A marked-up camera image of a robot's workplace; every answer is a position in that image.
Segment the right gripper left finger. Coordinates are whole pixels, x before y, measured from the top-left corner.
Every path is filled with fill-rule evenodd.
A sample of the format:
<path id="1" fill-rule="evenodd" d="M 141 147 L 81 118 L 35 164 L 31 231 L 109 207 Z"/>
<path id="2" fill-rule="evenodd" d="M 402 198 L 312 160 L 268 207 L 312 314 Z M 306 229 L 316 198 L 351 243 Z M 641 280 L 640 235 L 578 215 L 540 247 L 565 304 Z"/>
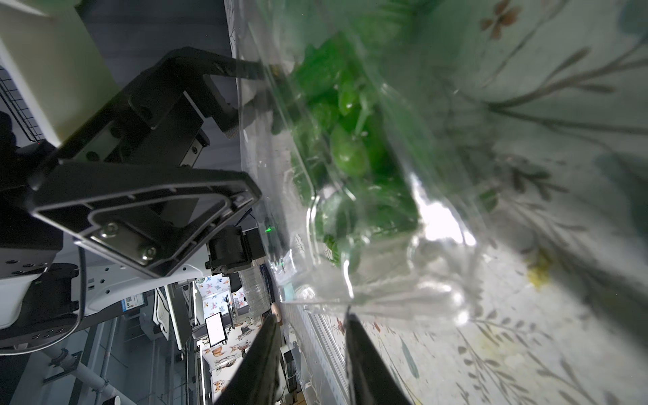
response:
<path id="1" fill-rule="evenodd" d="M 281 337 L 274 314 L 270 314 L 236 374 L 214 402 L 222 404 L 275 404 L 279 386 Z"/>

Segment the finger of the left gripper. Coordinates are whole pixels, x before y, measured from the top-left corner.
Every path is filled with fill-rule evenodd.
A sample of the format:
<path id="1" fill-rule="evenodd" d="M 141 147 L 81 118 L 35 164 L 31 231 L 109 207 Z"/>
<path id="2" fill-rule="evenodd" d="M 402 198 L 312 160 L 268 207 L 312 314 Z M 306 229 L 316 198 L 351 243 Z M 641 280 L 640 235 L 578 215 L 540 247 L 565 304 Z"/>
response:
<path id="1" fill-rule="evenodd" d="M 152 209 L 201 197 L 216 202 L 183 226 Z M 77 246 L 165 278 L 261 197 L 256 182 L 240 171 L 64 161 L 44 176 L 25 208 Z"/>
<path id="2" fill-rule="evenodd" d="M 182 47 L 166 54 L 187 86 L 187 93 L 199 111 L 215 122 L 239 121 L 238 110 L 215 87 L 211 76 L 235 79 L 263 79 L 261 62 L 244 61 L 193 47 Z"/>

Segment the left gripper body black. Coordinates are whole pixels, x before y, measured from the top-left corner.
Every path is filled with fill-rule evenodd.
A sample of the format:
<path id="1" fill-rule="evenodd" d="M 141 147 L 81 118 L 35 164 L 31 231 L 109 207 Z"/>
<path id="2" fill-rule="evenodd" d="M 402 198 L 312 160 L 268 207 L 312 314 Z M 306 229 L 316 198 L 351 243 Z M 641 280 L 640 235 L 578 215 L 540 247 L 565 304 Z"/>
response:
<path id="1" fill-rule="evenodd" d="M 25 199 L 64 161 L 171 165 L 197 169 L 193 159 L 209 145 L 205 117 L 166 56 L 113 96 L 61 146 L 47 141 L 19 147 L 11 119 L 1 117 L 1 265 L 46 268 L 69 234 L 32 216 Z M 224 132 L 236 121 L 215 121 Z M 213 197 L 155 204 L 172 224 L 192 222 Z"/>

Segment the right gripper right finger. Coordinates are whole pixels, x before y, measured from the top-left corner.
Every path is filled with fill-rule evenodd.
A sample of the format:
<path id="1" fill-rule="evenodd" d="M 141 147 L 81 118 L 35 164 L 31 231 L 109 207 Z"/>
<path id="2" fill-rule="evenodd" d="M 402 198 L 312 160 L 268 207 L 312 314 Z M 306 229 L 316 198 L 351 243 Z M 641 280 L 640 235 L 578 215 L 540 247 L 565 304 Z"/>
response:
<path id="1" fill-rule="evenodd" d="M 347 312 L 344 327 L 350 403 L 409 404 L 358 317 Z"/>

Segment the clear pepper container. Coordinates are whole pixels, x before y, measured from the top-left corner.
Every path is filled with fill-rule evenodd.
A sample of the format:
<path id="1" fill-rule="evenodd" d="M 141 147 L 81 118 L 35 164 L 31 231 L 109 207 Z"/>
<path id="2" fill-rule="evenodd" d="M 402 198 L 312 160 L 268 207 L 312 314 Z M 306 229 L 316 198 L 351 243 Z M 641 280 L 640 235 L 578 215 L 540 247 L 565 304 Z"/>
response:
<path id="1" fill-rule="evenodd" d="M 454 1 L 239 1 L 246 164 L 285 304 L 462 325 L 479 302 L 476 137 L 451 107 Z"/>

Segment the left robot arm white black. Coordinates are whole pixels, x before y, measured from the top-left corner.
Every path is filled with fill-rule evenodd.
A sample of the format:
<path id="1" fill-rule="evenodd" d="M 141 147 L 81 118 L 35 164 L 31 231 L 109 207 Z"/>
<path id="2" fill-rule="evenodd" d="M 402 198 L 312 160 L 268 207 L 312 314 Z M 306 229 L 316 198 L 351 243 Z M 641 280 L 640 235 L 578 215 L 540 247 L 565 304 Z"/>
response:
<path id="1" fill-rule="evenodd" d="M 1 65 L 42 140 L 19 147 L 1 117 L 1 353 L 48 349 L 100 312 L 140 292 L 105 288 L 89 299 L 85 261 L 57 263 L 64 236 L 169 284 L 208 250 L 207 269 L 230 274 L 264 251 L 239 221 L 261 199 L 246 173 L 195 167 L 209 145 L 204 121 L 243 128 L 214 77 L 262 79 L 259 62 L 193 47 L 167 53 L 119 89 L 73 1 L 4 1 Z"/>

